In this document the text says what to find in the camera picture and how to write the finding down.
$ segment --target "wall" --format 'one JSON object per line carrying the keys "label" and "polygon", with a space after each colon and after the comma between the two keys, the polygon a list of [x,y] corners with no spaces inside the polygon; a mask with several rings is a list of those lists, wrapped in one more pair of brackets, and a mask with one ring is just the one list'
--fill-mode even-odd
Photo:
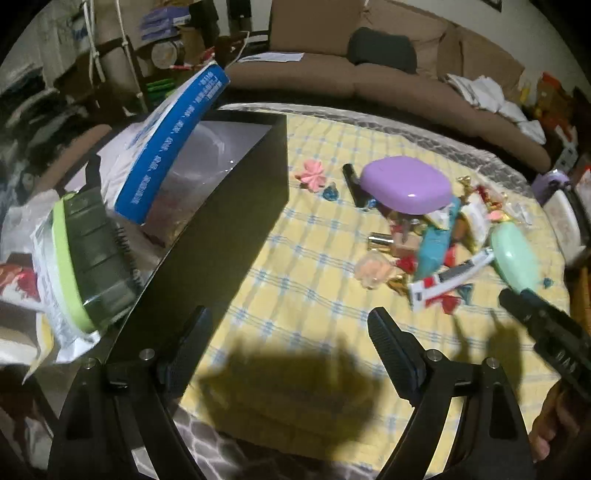
{"label": "wall", "polygon": [[[591,85],[583,70],[548,19],[529,0],[503,0],[500,13],[480,0],[399,1],[470,28],[501,46],[525,66],[523,78],[533,85],[541,72],[549,72],[567,90],[578,86],[591,99]],[[271,0],[251,2],[254,30],[266,30]],[[226,0],[215,0],[215,4],[221,18]]]}

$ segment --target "white rope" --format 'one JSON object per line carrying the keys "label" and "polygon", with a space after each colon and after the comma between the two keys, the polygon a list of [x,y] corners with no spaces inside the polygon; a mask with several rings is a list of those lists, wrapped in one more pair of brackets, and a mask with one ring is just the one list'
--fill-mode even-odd
{"label": "white rope", "polygon": [[232,63],[237,61],[242,56],[242,52],[244,52],[244,49],[246,48],[246,44],[248,43],[248,38],[250,36],[251,36],[251,33],[247,30],[246,31],[246,38],[244,39],[244,44],[242,45],[242,48],[238,52],[238,55],[236,56],[236,58],[234,58],[234,60],[232,60],[230,63],[228,63],[228,65],[226,65],[226,68],[228,68]]}
{"label": "white rope", "polygon": [[100,81],[106,82],[105,73],[103,67],[100,64],[99,53],[96,51],[95,46],[95,2],[94,0],[84,0],[82,3],[82,10],[84,12],[84,21],[86,23],[86,31],[88,33],[89,43],[89,62],[88,62],[88,78],[90,79],[90,85],[94,87],[94,71],[93,63],[96,66],[96,71],[99,74]]}
{"label": "white rope", "polygon": [[142,89],[139,86],[138,76],[136,75],[134,69],[134,62],[131,59],[131,51],[129,50],[129,42],[127,41],[127,35],[125,35],[125,28],[123,26],[123,16],[121,15],[121,6],[119,4],[119,0],[115,0],[115,7],[117,8],[117,18],[119,19],[119,26],[121,27],[121,44],[123,46],[123,49],[125,50],[125,56],[127,57],[127,61],[129,62],[129,68],[131,69],[131,73],[134,76],[135,87],[138,91],[138,93],[136,93],[136,97],[139,99],[144,113],[148,113],[148,106],[146,105]]}

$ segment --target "clamp jaw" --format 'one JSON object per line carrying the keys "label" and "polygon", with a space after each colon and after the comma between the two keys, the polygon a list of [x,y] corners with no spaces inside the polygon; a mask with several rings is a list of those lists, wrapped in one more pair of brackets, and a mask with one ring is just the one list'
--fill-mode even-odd
{"label": "clamp jaw", "polygon": [[374,343],[396,392],[415,408],[378,480],[422,480],[453,397],[466,397],[441,480],[533,480],[530,444],[515,394],[498,360],[481,365],[425,351],[382,307],[368,317]]}

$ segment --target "green object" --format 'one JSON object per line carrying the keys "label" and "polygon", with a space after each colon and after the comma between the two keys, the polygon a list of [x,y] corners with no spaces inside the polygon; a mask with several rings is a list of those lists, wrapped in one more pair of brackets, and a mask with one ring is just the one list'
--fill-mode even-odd
{"label": "green object", "polygon": [[141,286],[129,246],[107,217],[99,189],[60,199],[52,236],[67,313],[78,329],[102,329],[135,303]]}
{"label": "green object", "polygon": [[146,84],[147,88],[150,87],[159,87],[161,85],[174,85],[174,80],[173,79],[164,79],[164,80],[158,80],[157,82],[150,82]]}
{"label": "green object", "polygon": [[541,282],[538,259],[517,225],[497,225],[491,233],[491,245],[495,267],[507,285],[517,293],[526,288],[536,291]]}
{"label": "green object", "polygon": [[169,90],[176,90],[177,86],[174,83],[169,83],[167,85],[158,85],[156,87],[146,87],[148,93],[156,93],[156,92],[168,92]]}

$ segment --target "metal screw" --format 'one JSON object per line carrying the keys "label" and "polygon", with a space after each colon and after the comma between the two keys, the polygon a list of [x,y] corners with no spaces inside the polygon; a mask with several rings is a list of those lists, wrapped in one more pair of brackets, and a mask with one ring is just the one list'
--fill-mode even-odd
{"label": "metal screw", "polygon": [[84,362],[84,368],[86,368],[87,370],[90,370],[91,368],[93,368],[96,365],[96,358],[89,358],[86,360],[86,362]]}
{"label": "metal screw", "polygon": [[499,368],[501,366],[499,361],[491,356],[486,359],[486,364],[491,368]]}
{"label": "metal screw", "polygon": [[152,360],[154,358],[154,355],[156,354],[156,352],[154,352],[153,349],[151,348],[144,348],[140,353],[139,353],[139,358],[141,360],[147,361],[147,360]]}
{"label": "metal screw", "polygon": [[439,350],[427,350],[427,358],[432,362],[438,362],[443,358],[443,354]]}

